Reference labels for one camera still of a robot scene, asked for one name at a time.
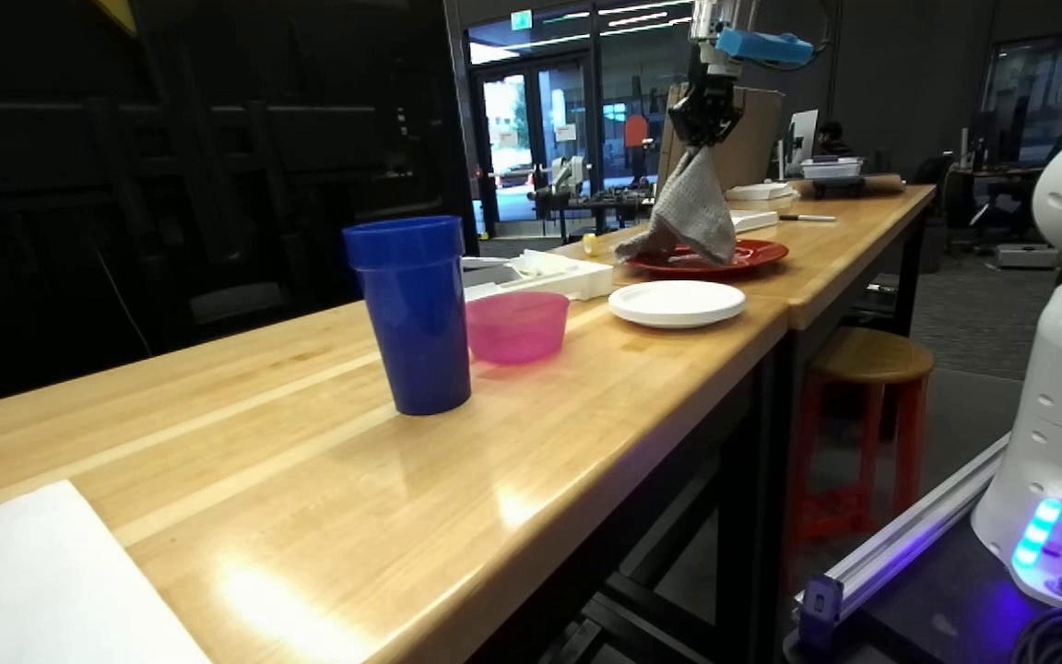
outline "white plate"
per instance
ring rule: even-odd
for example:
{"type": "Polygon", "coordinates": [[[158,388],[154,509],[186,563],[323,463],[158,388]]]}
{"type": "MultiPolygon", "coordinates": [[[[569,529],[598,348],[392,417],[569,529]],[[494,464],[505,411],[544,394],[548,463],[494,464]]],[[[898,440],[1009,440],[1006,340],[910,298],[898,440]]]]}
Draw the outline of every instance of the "white plate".
{"type": "Polygon", "coordinates": [[[647,327],[705,327],[743,315],[743,292],[711,282],[647,282],[615,287],[607,311],[647,327]]]}

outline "glass door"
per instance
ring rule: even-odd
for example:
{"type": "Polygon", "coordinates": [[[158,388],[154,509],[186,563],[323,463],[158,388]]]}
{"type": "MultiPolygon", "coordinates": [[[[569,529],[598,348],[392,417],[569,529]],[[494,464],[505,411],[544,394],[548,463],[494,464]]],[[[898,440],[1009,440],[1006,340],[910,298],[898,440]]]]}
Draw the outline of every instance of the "glass door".
{"type": "Polygon", "coordinates": [[[537,220],[532,191],[569,178],[586,188],[586,78],[583,59],[500,64],[475,72],[479,208],[485,235],[537,220]]]}

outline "blue plastic cup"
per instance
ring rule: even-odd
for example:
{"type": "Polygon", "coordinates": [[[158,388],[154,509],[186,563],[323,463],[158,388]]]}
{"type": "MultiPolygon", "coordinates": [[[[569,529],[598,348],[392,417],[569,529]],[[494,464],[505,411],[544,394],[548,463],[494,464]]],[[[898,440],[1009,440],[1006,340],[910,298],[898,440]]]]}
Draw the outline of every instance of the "blue plastic cup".
{"type": "Polygon", "coordinates": [[[346,260],[372,315],[399,412],[444,412],[468,399],[459,217],[346,226],[346,260]]]}

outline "red stool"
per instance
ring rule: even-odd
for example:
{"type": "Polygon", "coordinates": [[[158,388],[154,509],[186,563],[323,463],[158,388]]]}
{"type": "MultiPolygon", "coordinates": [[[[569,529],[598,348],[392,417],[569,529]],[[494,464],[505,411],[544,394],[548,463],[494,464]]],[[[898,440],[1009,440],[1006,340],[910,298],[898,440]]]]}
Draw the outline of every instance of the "red stool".
{"type": "Polygon", "coordinates": [[[840,327],[812,363],[792,451],[795,549],[823,540],[865,534],[875,529],[875,470],[881,432],[889,432],[889,412],[897,417],[893,509],[898,512],[919,498],[928,375],[931,353],[920,344],[876,327],[840,327]],[[827,391],[837,385],[862,391],[860,476],[846,486],[813,495],[812,464],[823,434],[823,407],[827,391]]]}

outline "dark wall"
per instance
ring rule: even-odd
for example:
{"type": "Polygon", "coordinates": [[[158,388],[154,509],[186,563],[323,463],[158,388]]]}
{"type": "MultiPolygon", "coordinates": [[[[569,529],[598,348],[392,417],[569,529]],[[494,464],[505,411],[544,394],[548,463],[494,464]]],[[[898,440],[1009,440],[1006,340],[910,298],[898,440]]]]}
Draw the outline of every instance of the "dark wall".
{"type": "Polygon", "coordinates": [[[994,0],[846,0],[829,113],[875,170],[958,148],[979,99],[994,0]]]}
{"type": "Polygon", "coordinates": [[[1026,40],[1062,32],[1062,5],[1055,0],[999,0],[994,40],[1026,40]]]}
{"type": "Polygon", "coordinates": [[[812,46],[818,46],[818,56],[802,72],[762,72],[749,65],[743,81],[755,90],[782,90],[785,112],[800,108],[827,108],[834,74],[837,74],[837,46],[840,46],[840,24],[837,24],[837,0],[823,5],[758,5],[755,30],[762,32],[795,32],[812,46]]]}
{"type": "Polygon", "coordinates": [[[350,220],[468,217],[438,5],[132,16],[0,0],[0,394],[356,298],[350,220]]]}

